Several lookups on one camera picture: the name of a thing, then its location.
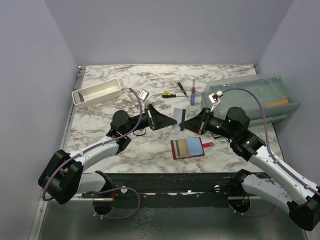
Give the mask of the silver grey card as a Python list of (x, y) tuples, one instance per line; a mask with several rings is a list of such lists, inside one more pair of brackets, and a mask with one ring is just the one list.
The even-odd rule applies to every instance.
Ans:
[(184, 131), (183, 127), (180, 127), (180, 124), (183, 123), (186, 119), (187, 110), (185, 108), (174, 108), (173, 118), (176, 120), (176, 124), (172, 126), (173, 130)]

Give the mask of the gold credit card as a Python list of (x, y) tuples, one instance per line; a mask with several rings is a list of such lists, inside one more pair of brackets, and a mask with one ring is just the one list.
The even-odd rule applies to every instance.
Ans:
[(187, 144), (185, 139), (179, 139), (175, 141), (175, 151), (176, 157), (180, 158), (188, 156)]

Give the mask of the red card holder wallet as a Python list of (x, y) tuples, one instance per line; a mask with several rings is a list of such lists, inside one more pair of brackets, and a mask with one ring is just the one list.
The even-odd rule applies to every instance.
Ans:
[(171, 140), (171, 151), (172, 151), (172, 157), (174, 160), (180, 160), (180, 159), (188, 159), (193, 157), (202, 157), (205, 155), (205, 148), (210, 148), (214, 146), (213, 142), (207, 142), (203, 143), (202, 139), (200, 137), (189, 137), (189, 138), (183, 138), (180, 140), (186, 141), (187, 146), (187, 152), (188, 155), (185, 157), (176, 157), (176, 140)]

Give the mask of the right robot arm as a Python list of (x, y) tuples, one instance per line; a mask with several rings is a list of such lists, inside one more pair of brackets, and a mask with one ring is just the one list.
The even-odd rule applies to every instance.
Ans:
[(193, 133), (206, 132), (230, 139), (233, 152), (269, 175), (277, 185), (265, 182), (253, 173), (240, 170), (231, 180), (230, 191), (245, 192), (274, 204), (305, 231), (312, 231), (320, 221), (320, 186), (299, 174), (274, 154), (267, 143), (251, 132), (250, 118), (241, 107), (231, 107), (225, 119), (214, 117), (209, 108), (180, 126)]

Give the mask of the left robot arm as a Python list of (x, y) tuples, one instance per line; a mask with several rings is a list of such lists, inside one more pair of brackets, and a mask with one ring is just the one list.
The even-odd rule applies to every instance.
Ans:
[(56, 151), (38, 179), (44, 194), (49, 194), (59, 204), (67, 203), (75, 194), (95, 192), (104, 198), (110, 194), (111, 185), (102, 173), (84, 176), (84, 171), (108, 157), (123, 152), (131, 143), (129, 135), (136, 130), (159, 130), (177, 121), (158, 112), (152, 104), (142, 107), (140, 114), (130, 117), (124, 110), (112, 116), (110, 130), (101, 140), (81, 150)]

